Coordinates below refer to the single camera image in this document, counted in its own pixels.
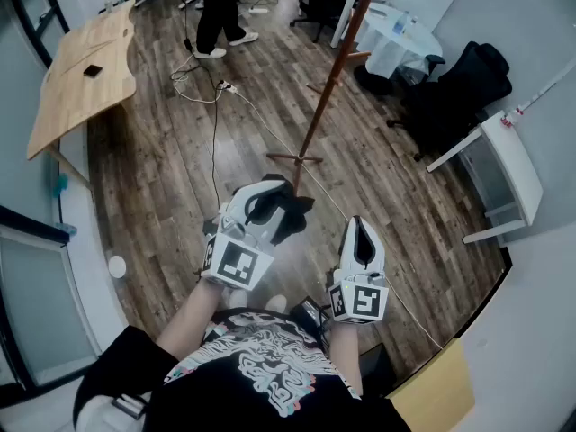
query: standing person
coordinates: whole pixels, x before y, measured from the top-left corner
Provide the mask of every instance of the standing person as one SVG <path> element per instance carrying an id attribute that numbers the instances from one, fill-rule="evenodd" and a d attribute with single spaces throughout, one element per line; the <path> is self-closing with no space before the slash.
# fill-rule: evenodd
<path id="1" fill-rule="evenodd" d="M 245 31 L 239 26 L 237 0 L 204 0 L 204 11 L 196 33 L 194 56 L 197 59 L 218 59 L 226 54 L 224 48 L 216 48 L 222 29 L 232 47 L 258 38 L 257 32 Z"/>
<path id="2" fill-rule="evenodd" d="M 126 328 L 78 389 L 76 431 L 410 431 L 389 400 L 361 400 L 356 325 L 332 325 L 328 359 L 283 314 L 283 296 L 214 313 L 223 290 L 201 279 L 156 343 Z M 239 291 L 227 299 L 248 303 Z"/>

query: white shoe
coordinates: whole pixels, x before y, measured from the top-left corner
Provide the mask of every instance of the white shoe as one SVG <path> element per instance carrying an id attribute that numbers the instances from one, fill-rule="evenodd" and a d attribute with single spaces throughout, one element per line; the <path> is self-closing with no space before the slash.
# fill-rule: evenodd
<path id="1" fill-rule="evenodd" d="M 276 296 L 270 298 L 270 301 L 266 303 L 264 307 L 265 311 L 272 311 L 278 313 L 284 313 L 286 311 L 286 305 L 288 300 L 283 294 L 277 294 Z"/>
<path id="2" fill-rule="evenodd" d="M 211 53 L 201 53 L 198 49 L 194 50 L 194 57 L 196 59 L 220 59 L 226 56 L 226 50 L 224 48 L 215 48 Z"/>
<path id="3" fill-rule="evenodd" d="M 248 306 L 248 293 L 244 290 L 234 290 L 230 293 L 228 302 L 226 302 L 229 309 L 236 309 L 238 307 Z"/>
<path id="4" fill-rule="evenodd" d="M 246 35 L 239 40 L 230 41 L 228 44 L 231 47 L 237 47 L 242 43 L 250 43 L 251 41 L 258 39 L 258 32 L 246 32 Z"/>

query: wooden floor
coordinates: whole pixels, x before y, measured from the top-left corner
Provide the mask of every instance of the wooden floor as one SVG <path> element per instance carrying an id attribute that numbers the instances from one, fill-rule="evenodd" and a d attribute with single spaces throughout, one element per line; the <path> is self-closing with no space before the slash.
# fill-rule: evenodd
<path id="1" fill-rule="evenodd" d="M 211 161 L 214 106 L 186 101 L 170 81 L 170 73 L 189 55 L 179 2 L 151 0 L 132 14 L 136 36 L 129 64 L 138 92 L 127 118 L 144 123 L 166 157 L 157 157 L 133 126 L 124 126 L 118 112 L 89 127 L 90 178 L 103 247 L 108 257 L 126 259 L 128 273 L 115 284 L 117 293 L 129 322 L 152 336 L 194 288 L 203 261 L 202 225 L 218 211 Z M 325 81 L 336 51 L 329 47 L 330 30 L 314 45 L 314 24 L 289 27 L 296 0 L 278 0 L 271 7 L 269 14 L 240 18 L 242 25 L 259 31 L 257 42 L 204 64 L 215 82 L 231 82 L 253 102 L 295 151 L 319 100 L 305 85 Z M 189 11 L 192 41 L 199 15 Z M 220 46 L 227 47 L 223 34 Z M 428 174 L 431 159 L 414 162 L 410 137 L 385 126 L 387 118 L 398 116 L 398 100 L 378 101 L 365 94 L 349 71 L 342 81 L 311 146 L 311 153 L 325 162 L 310 170 L 348 215 L 359 214 L 376 228 L 386 248 L 388 279 L 444 344 L 500 276 L 502 256 L 495 243 L 462 243 L 464 235 L 486 227 L 482 207 L 452 166 Z M 210 80 L 200 69 L 180 87 L 190 97 L 213 99 Z M 266 159 L 267 151 L 284 149 L 251 107 L 232 94 L 224 94 L 218 104 L 215 177 L 220 198 L 227 201 L 234 189 L 267 173 L 290 177 L 290 163 Z M 250 294 L 251 306 L 263 306 L 277 293 L 285 294 L 289 305 L 306 295 L 329 302 L 326 275 L 338 262 L 345 220 L 308 175 L 300 194 L 316 199 L 308 227 L 276 249 L 272 272 Z M 392 293 L 384 320 L 361 329 L 362 351 L 381 341 L 400 379 L 437 351 Z"/>

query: white tablecloth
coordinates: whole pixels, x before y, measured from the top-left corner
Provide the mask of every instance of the white tablecloth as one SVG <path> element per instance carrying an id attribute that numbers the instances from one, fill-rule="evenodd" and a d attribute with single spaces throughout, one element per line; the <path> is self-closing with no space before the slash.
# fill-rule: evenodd
<path id="1" fill-rule="evenodd" d="M 386 78 L 390 78 L 400 65 L 428 73 L 425 57 L 431 54 L 442 56 L 442 47 L 434 35 L 421 23 L 410 24 L 410 21 L 406 31 L 398 35 L 392 28 L 401 12 L 381 4 L 372 4 L 371 8 L 386 13 L 386 16 L 369 11 L 356 35 L 356 49 L 372 53 L 366 61 L 366 70 Z"/>

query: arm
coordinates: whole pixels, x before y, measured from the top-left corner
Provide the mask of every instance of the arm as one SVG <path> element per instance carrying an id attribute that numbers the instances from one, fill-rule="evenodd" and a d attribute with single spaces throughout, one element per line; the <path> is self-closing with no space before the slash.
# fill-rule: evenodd
<path id="1" fill-rule="evenodd" d="M 334 322 L 330 339 L 330 359 L 358 395 L 363 394 L 362 376 L 358 363 L 358 328 L 356 325 Z"/>
<path id="2" fill-rule="evenodd" d="M 189 356 L 200 347 L 223 290 L 223 285 L 201 279 L 156 343 L 178 360 Z"/>

